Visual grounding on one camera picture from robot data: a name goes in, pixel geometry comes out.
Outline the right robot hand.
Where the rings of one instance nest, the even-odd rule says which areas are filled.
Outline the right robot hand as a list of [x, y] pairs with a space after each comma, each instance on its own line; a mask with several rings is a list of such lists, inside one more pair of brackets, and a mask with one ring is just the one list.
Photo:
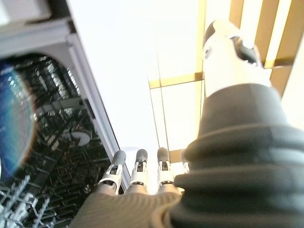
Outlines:
[[203, 114], [182, 155], [189, 172], [172, 177], [160, 148], [157, 194], [133, 180], [116, 195], [119, 175], [105, 176], [72, 228], [303, 227], [304, 132], [288, 122], [257, 47], [244, 41], [229, 21], [206, 30]]

